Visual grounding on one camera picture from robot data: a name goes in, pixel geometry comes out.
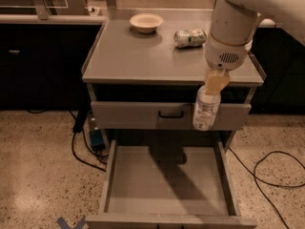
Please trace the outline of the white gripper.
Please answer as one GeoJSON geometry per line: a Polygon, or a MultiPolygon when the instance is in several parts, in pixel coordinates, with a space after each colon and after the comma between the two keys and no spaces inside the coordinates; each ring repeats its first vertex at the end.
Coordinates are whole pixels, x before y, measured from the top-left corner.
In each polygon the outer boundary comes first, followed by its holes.
{"type": "Polygon", "coordinates": [[[218,95],[229,84],[228,71],[244,63],[252,43],[252,39],[243,36],[209,33],[205,46],[206,61],[211,68],[204,80],[207,95],[218,95]]]}

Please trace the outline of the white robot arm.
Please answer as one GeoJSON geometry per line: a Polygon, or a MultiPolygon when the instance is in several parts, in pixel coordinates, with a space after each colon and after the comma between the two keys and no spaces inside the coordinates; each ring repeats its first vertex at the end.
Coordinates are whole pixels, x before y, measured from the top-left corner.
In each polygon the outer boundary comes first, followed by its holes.
{"type": "Polygon", "coordinates": [[[229,84],[229,72],[243,64],[265,19],[305,45],[305,0],[215,0],[205,46],[207,94],[217,95],[229,84]]]}

